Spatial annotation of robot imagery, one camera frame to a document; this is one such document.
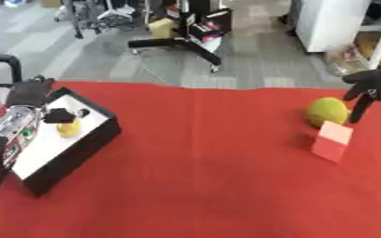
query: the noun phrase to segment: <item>pink block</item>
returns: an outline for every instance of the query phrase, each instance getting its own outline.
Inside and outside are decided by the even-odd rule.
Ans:
[[[312,152],[324,159],[339,163],[347,149],[351,135],[351,128],[326,121],[316,138]]]

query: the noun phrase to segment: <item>chair wheel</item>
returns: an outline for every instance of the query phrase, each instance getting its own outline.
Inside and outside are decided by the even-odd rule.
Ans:
[[[84,39],[84,36],[81,33],[76,33],[75,38],[76,39]]]
[[[136,56],[136,55],[140,54],[140,51],[138,51],[138,49],[136,49],[136,48],[133,48],[133,49],[131,49],[131,54]]]
[[[211,73],[216,73],[219,71],[219,66],[217,65],[211,65]]]

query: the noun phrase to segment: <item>black metal frame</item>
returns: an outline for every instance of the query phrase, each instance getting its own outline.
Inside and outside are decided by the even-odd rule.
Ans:
[[[15,56],[0,54],[0,62],[7,63],[11,68],[12,84],[22,82],[21,63]],[[3,87],[11,87],[12,84],[0,84]]]
[[[186,0],[179,0],[180,6],[186,5]],[[178,20],[178,30],[177,33],[180,37],[168,38],[168,39],[148,39],[148,40],[134,40],[128,42],[128,47],[137,49],[142,47],[160,47],[160,46],[184,46],[188,50],[196,53],[206,61],[210,62],[212,65],[211,72],[214,73],[217,71],[217,67],[222,64],[222,58],[216,54],[206,50],[204,47],[196,44],[192,41],[189,34],[189,24],[187,19],[196,14],[196,20],[201,18],[198,13],[189,13],[188,9],[180,9],[179,20]]]

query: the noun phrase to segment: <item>floor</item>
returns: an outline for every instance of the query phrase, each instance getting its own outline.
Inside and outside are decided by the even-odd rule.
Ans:
[[[235,10],[234,31],[217,54],[224,65],[215,74],[209,64],[190,52],[152,48],[132,55],[126,41],[146,38],[143,26],[111,30],[85,39],[73,37],[69,22],[55,22],[55,9],[36,3],[0,7],[0,53],[18,56],[25,77],[43,74],[58,80],[146,82],[168,86],[251,89],[257,87],[345,88],[330,76],[320,56],[307,55],[276,17],[288,0],[228,0]],[[0,64],[0,82],[9,69]]]

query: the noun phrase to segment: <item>table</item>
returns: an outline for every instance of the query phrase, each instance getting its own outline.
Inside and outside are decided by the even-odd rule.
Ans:
[[[10,175],[0,238],[381,237],[381,104],[336,165],[310,153],[304,113],[342,90],[59,85],[124,134],[41,198]]]

